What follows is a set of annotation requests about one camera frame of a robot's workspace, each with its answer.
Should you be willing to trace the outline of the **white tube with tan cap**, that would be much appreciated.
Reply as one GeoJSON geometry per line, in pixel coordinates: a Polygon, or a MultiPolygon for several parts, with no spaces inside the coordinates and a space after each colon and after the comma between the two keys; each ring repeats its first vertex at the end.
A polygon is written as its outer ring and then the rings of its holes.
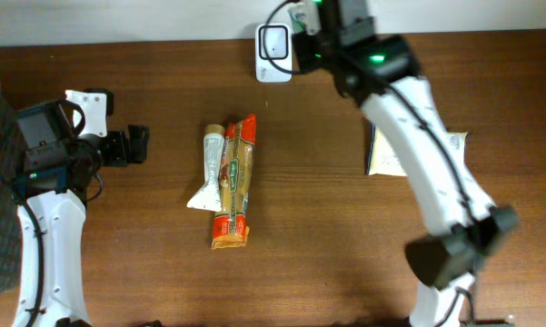
{"type": "Polygon", "coordinates": [[[219,173],[224,146],[225,129],[209,124],[204,129],[204,184],[188,201],[187,207],[211,212],[222,210],[219,173]]]}

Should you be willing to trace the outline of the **yellow snack bag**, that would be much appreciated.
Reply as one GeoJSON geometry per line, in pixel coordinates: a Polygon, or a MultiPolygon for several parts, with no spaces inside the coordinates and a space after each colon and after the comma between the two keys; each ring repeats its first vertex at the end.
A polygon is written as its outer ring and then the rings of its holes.
{"type": "MultiPolygon", "coordinates": [[[[395,151],[392,149],[382,132],[370,124],[370,145],[367,156],[367,175],[406,175],[395,151]]],[[[467,141],[471,134],[466,133],[448,133],[452,152],[462,161],[465,161],[467,141]]]]}

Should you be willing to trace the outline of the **red orange pasta packet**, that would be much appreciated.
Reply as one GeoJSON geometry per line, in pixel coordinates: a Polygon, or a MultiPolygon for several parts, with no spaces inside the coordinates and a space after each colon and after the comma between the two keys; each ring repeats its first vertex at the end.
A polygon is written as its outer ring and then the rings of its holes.
{"type": "Polygon", "coordinates": [[[257,121],[254,114],[229,124],[224,134],[219,174],[222,210],[213,221],[212,249],[244,247],[250,228],[246,223],[257,121]]]}

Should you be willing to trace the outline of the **teal tissue pack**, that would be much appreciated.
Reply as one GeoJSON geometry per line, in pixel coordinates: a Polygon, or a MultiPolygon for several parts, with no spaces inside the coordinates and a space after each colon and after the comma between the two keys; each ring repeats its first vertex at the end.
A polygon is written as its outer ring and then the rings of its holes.
{"type": "Polygon", "coordinates": [[[291,5],[288,9],[293,31],[298,34],[306,32],[306,12],[303,4],[291,5]]]}

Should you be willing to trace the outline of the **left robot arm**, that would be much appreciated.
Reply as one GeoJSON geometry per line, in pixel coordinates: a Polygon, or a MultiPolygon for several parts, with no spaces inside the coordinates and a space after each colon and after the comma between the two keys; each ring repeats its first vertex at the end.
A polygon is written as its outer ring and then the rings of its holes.
{"type": "Polygon", "coordinates": [[[150,130],[108,131],[114,98],[104,90],[20,112],[25,142],[22,172],[12,181],[23,233],[16,326],[88,326],[81,242],[87,188],[104,166],[141,164],[150,130]]]}

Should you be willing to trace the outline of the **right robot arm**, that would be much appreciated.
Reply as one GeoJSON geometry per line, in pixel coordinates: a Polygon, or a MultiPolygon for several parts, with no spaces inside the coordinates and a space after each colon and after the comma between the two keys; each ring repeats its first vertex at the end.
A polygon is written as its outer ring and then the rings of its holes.
{"type": "Polygon", "coordinates": [[[422,210],[426,235],[405,246],[419,282],[409,326],[458,326],[474,305],[478,272],[516,229],[452,149],[428,80],[399,35],[379,37],[364,1],[299,1],[293,36],[300,68],[325,69],[394,150],[422,210]]]}

